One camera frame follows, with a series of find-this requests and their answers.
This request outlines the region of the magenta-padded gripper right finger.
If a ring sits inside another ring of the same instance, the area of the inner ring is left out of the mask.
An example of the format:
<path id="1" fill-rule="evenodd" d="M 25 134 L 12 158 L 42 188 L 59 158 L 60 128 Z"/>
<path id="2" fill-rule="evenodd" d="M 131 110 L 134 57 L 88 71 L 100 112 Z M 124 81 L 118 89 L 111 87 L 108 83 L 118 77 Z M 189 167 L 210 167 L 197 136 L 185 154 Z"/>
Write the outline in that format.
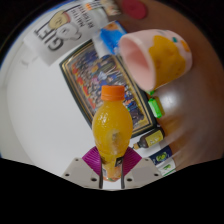
<path id="1" fill-rule="evenodd" d="M 150 158 L 142 158 L 132 148 L 127 149 L 122 164 L 122 189 L 139 188 L 161 178 L 161 172 Z"/>

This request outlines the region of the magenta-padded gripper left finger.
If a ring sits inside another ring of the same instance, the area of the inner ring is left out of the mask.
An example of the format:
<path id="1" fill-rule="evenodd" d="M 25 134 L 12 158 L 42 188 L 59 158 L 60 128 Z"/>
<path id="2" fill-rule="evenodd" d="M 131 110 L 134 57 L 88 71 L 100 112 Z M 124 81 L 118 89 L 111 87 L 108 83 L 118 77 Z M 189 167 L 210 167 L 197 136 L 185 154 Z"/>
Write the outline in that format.
<path id="1" fill-rule="evenodd" d="M 102 189 L 102 164 L 97 148 L 93 147 L 81 158 L 74 158 L 62 177 L 84 188 Z"/>

